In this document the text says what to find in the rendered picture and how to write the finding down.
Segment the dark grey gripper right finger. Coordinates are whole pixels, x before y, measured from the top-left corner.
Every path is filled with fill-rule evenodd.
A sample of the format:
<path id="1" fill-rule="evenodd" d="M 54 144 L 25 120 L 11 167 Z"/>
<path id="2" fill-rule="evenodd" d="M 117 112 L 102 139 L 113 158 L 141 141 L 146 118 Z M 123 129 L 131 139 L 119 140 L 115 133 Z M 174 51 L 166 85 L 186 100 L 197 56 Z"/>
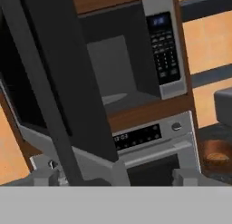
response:
<path id="1" fill-rule="evenodd" d="M 199 187 L 210 187 L 210 186 L 228 186 L 228 183 L 214 180 L 206 177 L 197 170 L 192 169 L 175 169 L 172 172 L 174 186 L 199 186 Z"/>

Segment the silver microwave with black keypad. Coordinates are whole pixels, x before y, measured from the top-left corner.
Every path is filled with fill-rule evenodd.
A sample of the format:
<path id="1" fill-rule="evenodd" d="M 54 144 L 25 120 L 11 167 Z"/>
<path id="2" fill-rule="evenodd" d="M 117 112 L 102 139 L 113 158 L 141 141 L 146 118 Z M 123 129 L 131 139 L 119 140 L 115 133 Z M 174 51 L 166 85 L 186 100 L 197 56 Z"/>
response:
<path id="1" fill-rule="evenodd" d="M 173 0 L 137 0 L 80 15 L 108 114 L 187 92 Z"/>

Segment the brown wooden appliance cabinet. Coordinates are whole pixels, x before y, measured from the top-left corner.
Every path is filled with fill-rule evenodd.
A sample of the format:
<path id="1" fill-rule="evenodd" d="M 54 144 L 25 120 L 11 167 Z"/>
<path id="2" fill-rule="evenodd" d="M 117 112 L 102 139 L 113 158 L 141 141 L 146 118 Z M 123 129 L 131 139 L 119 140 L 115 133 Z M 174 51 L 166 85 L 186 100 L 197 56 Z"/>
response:
<path id="1" fill-rule="evenodd" d="M 88 14 L 115 5 L 123 5 L 134 1 L 137 0 L 73 0 L 73 4 L 79 20 L 80 15 Z M 172 97 L 166 100 L 148 102 L 139 107 L 131 108 L 129 110 L 125 110 L 122 112 L 116 112 L 114 114 L 108 114 L 105 111 L 108 123 L 111 128 L 111 132 L 122 131 L 130 127 L 142 125 L 143 123 L 156 121 L 161 118 L 170 117 L 171 115 L 176 115 L 181 112 L 191 111 L 194 108 L 193 97 L 190 93 L 190 87 L 189 87 L 189 69 L 187 67 L 183 29 L 180 25 L 179 0 L 173 0 L 173 4 L 174 4 L 174 11 L 175 11 L 177 26 L 178 26 L 179 42 L 180 42 L 180 49 L 181 49 L 182 59 L 184 64 L 187 92 L 182 95 Z M 82 36 L 85 42 L 83 29 L 82 29 Z"/>

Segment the stainless steel oven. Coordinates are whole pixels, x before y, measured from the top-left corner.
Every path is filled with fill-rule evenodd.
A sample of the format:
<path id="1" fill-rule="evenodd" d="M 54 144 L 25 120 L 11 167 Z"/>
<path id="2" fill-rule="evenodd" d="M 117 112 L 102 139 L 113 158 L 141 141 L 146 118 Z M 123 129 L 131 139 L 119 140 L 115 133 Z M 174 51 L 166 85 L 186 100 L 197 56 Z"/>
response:
<path id="1" fill-rule="evenodd" d="M 182 128 L 173 131 L 171 125 L 180 122 Z M 111 162 L 75 148 L 76 159 L 86 180 L 103 179 L 112 185 L 170 186 L 175 169 L 200 171 L 198 148 L 192 113 L 183 112 L 159 121 L 148 122 L 113 134 L 119 160 Z M 163 159 L 127 168 L 121 155 L 159 144 L 189 141 L 193 147 Z"/>

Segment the grey rounded countertop appliance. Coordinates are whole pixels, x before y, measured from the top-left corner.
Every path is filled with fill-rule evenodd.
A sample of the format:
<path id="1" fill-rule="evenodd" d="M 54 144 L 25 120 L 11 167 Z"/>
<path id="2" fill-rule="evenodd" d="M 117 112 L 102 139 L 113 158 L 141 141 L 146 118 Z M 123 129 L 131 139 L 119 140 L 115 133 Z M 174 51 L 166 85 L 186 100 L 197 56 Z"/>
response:
<path id="1" fill-rule="evenodd" d="M 214 93 L 217 120 L 232 127 L 232 87 Z"/>

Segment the brown bowl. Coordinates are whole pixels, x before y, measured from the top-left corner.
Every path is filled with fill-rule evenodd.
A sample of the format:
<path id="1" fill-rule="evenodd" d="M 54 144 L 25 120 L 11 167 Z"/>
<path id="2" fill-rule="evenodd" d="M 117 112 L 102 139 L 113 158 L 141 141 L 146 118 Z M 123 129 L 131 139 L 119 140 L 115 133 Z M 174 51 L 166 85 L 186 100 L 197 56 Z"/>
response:
<path id="1" fill-rule="evenodd" d="M 211 153 L 223 153 L 226 154 L 230 162 L 222 165 L 208 164 L 206 157 Z M 202 158 L 206 167 L 232 167 L 232 143 L 222 140 L 208 140 L 202 143 Z"/>

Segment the dark grey wall shelf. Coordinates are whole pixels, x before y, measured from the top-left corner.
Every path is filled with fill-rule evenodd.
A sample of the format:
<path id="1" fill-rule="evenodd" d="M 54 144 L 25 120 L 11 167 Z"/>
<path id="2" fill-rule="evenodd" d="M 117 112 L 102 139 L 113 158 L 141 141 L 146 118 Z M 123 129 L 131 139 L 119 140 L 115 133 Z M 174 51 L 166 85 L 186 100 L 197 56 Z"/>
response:
<path id="1" fill-rule="evenodd" d="M 198 88 L 232 78 L 232 63 L 191 75 L 192 87 Z"/>
<path id="2" fill-rule="evenodd" d="M 232 11 L 232 0 L 182 0 L 179 4 L 183 22 Z"/>

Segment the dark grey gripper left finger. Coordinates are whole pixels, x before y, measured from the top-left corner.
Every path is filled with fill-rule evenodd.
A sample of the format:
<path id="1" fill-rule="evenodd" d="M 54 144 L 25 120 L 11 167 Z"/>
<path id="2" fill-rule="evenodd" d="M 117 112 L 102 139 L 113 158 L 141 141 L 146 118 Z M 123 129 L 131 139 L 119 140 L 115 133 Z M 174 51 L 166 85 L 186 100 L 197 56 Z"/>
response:
<path id="1" fill-rule="evenodd" d="M 59 171 L 43 168 L 34 170 L 27 177 L 5 183 L 5 186 L 58 186 Z"/>

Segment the black microwave door grey frame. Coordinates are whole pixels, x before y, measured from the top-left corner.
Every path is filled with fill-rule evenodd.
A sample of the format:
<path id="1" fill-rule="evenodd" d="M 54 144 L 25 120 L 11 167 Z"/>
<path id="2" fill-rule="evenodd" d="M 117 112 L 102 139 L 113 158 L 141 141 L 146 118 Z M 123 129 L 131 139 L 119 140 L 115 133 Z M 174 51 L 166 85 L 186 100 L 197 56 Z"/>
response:
<path id="1" fill-rule="evenodd" d="M 73 0 L 20 2 L 72 150 L 118 161 Z M 1 5 L 0 88 L 24 141 L 55 161 L 65 175 Z M 83 180 L 83 185 L 110 184 L 99 178 Z"/>

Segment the grey microwave turntable plate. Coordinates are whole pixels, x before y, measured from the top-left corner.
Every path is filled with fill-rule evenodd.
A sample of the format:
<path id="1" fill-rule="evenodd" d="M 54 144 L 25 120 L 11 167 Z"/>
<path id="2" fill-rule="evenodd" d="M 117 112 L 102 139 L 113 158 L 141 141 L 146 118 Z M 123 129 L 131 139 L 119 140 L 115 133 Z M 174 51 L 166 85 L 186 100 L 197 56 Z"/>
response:
<path id="1" fill-rule="evenodd" d="M 102 96 L 101 100 L 104 105 L 117 102 L 127 96 L 127 93 L 117 93 L 113 95 Z"/>

